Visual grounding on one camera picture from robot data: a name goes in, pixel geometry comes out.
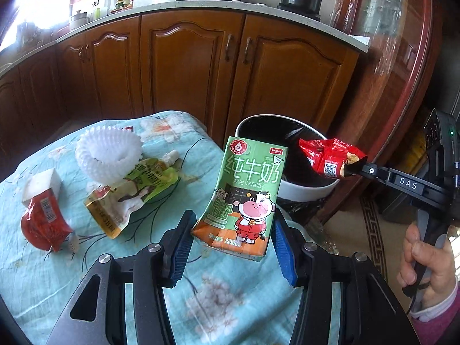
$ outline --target red label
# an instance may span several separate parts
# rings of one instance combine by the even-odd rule
[[[233,154],[243,154],[244,152],[246,152],[247,148],[248,145],[246,144],[246,142],[240,139],[233,140],[230,143],[230,150]]]
[[[283,150],[282,150],[282,149],[275,148],[275,147],[271,147],[271,148],[270,148],[270,154],[279,154],[279,155],[282,155],[282,154],[283,154]]]

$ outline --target blue floral tablecloth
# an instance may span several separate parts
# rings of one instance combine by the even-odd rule
[[[0,294],[34,345],[46,343],[68,299],[99,255],[133,255],[176,227],[185,210],[200,216],[217,180],[223,153],[204,126],[186,113],[161,112],[95,125],[133,126],[143,141],[144,157],[178,150],[183,159],[181,179],[132,214],[116,239],[105,236],[83,205],[97,186],[81,172],[74,156],[84,130],[33,154],[0,183]],[[27,178],[52,167],[62,180],[60,209],[79,237],[75,254],[35,249],[20,230],[25,211],[22,188]],[[128,343],[135,344],[130,285],[126,291]],[[194,243],[182,280],[164,292],[178,344],[288,344],[301,296],[301,290],[291,288],[282,277],[271,243],[259,263]],[[338,338],[339,294],[334,287],[330,344]]]

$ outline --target bottle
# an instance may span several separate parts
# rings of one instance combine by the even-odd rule
[[[172,150],[169,153],[163,155],[157,162],[156,168],[158,167],[161,171],[166,170],[168,167],[171,167],[174,162],[179,158],[179,152],[177,150]]]
[[[123,7],[123,0],[117,0],[115,4],[115,9],[118,9],[119,7]]]

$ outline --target screw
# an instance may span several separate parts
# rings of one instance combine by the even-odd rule
[[[154,242],[153,244],[150,244],[147,248],[147,250],[151,253],[155,253],[157,251],[159,251],[160,249],[162,248],[162,246],[156,242]]]
[[[363,252],[356,253],[355,258],[359,262],[366,262],[367,261],[367,255],[365,255]]]
[[[306,242],[304,248],[309,252],[314,252],[318,249],[318,245],[316,245],[314,242]]]
[[[112,257],[110,257],[109,254],[103,254],[99,257],[99,262],[100,263],[107,263]]]

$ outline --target barcode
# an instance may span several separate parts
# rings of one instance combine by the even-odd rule
[[[45,216],[47,217],[48,223],[51,223],[53,220],[56,220],[57,216],[54,213],[54,210],[48,198],[44,198],[40,200],[40,205],[41,205],[41,208],[43,209],[43,212],[45,213]]]
[[[337,169],[337,165],[335,163],[324,163],[324,175],[329,177],[337,177],[335,174],[335,170]]]

